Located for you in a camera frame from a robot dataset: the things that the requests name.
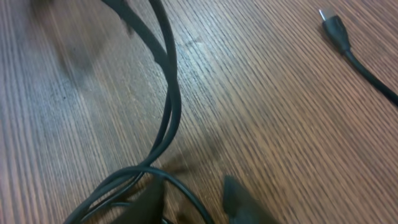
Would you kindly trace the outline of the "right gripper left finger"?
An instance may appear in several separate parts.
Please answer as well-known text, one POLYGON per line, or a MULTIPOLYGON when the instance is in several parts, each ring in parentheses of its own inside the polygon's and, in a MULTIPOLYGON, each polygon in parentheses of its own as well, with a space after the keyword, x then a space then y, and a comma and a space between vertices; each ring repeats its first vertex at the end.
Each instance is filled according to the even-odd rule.
POLYGON ((161 224, 164 194, 164 180, 156 178, 111 224, 161 224))

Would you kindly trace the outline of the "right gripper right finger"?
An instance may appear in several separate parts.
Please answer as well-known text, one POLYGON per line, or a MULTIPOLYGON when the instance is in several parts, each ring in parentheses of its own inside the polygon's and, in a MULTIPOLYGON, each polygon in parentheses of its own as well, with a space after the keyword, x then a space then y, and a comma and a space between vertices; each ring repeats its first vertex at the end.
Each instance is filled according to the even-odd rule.
POLYGON ((224 177, 222 206, 229 224, 279 224, 232 176, 224 177))

